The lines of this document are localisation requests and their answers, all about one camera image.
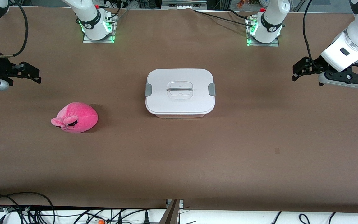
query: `brown paper sheet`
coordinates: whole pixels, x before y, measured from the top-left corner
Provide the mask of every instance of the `brown paper sheet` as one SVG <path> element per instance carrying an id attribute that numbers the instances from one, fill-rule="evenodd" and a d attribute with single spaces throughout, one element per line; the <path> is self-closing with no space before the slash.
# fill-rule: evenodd
<path id="1" fill-rule="evenodd" d="M 192 209 L 358 212 L 358 90 L 320 87 L 316 75 L 292 82 L 292 65 L 307 55 L 302 14 L 287 16 L 274 48 L 248 47 L 241 25 L 191 10 L 130 10 L 114 44 L 83 44 L 69 8 L 25 11 L 27 47 L 11 62 L 39 68 L 42 84 L 15 79 L 0 92 L 0 193 L 33 190 L 67 206 L 147 208 L 180 198 Z M 309 14 L 313 56 L 352 20 Z M 12 7 L 0 19 L 0 51 L 16 52 L 23 37 Z M 151 115 L 144 87 L 158 68 L 209 70 L 213 111 Z M 70 134 L 50 124 L 76 101 L 98 111 L 94 129 Z"/>

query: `lid handle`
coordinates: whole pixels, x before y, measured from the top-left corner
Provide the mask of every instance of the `lid handle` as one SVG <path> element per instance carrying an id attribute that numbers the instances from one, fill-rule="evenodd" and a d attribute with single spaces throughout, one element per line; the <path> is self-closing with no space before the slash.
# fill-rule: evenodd
<path id="1" fill-rule="evenodd" d="M 168 88 L 167 91 L 193 91 L 193 88 Z"/>

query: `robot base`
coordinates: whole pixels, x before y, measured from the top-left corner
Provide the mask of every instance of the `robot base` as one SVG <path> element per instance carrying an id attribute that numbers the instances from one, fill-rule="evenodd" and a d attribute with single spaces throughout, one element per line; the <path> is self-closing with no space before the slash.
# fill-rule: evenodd
<path id="1" fill-rule="evenodd" d="M 250 33 L 253 31 L 253 29 L 256 27 L 257 18 L 254 17 L 255 15 L 249 16 L 247 19 L 245 19 L 246 24 L 251 24 L 253 27 L 247 27 L 246 26 L 246 34 L 247 34 L 247 46 L 263 46 L 263 47 L 278 47 L 278 38 L 271 42 L 271 43 L 261 43 L 255 39 Z"/>
<path id="2" fill-rule="evenodd" d="M 110 17 L 110 16 L 111 16 L 111 12 L 107 11 L 107 17 Z M 104 38 L 102 38 L 100 40 L 92 40 L 84 34 L 82 42 L 83 43 L 104 43 L 104 44 L 114 43 L 115 31 L 117 29 L 117 19 L 118 19 L 118 15 L 115 15 L 110 20 L 106 20 L 106 28 L 111 29 L 112 31 L 111 31 L 111 33 L 107 34 L 107 36 L 105 36 Z"/>

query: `plush toy eye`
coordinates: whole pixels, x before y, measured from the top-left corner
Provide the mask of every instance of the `plush toy eye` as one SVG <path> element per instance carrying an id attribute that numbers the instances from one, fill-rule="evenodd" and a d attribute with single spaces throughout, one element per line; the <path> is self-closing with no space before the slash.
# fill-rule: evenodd
<path id="1" fill-rule="evenodd" d="M 73 122 L 73 123 L 69 123 L 69 124 L 67 124 L 68 126 L 74 126 L 76 123 L 78 123 L 78 121 L 76 120 L 75 122 Z"/>

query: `metal frame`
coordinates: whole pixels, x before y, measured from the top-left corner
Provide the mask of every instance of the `metal frame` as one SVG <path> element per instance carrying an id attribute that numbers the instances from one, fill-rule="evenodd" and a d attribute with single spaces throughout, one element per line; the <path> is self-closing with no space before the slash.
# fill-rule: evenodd
<path id="1" fill-rule="evenodd" d="M 173 199 L 169 203 L 168 208 L 165 210 L 164 215 L 162 216 L 158 224 L 177 224 L 180 207 L 181 207 L 180 199 Z"/>

